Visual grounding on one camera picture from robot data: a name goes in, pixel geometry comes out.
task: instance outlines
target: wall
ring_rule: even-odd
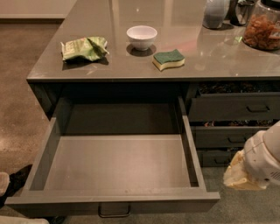
[[[65,18],[77,0],[0,0],[0,18]]]

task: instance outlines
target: countertop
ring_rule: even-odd
[[[27,77],[28,82],[280,80],[280,51],[265,52],[242,42],[245,27],[225,21],[219,30],[202,26],[205,0],[78,0]],[[126,31],[157,29],[154,45],[138,52]],[[65,63],[61,44],[102,36],[109,54],[94,63]],[[160,72],[154,53],[177,48],[185,65]]]

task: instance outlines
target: jar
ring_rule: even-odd
[[[260,50],[280,49],[280,0],[259,0],[256,3],[243,42]]]

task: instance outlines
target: brown floor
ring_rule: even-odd
[[[0,172],[31,164],[49,123],[26,77],[57,24],[0,24]],[[125,219],[69,216],[65,223],[280,223],[280,186],[237,192],[222,184],[225,168],[203,168],[208,191],[220,201],[208,213],[132,214]],[[0,215],[22,216],[7,206]]]

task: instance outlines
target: white bowl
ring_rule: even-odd
[[[158,32],[156,29],[146,26],[133,26],[127,30],[129,42],[138,50],[146,51],[155,41]]]

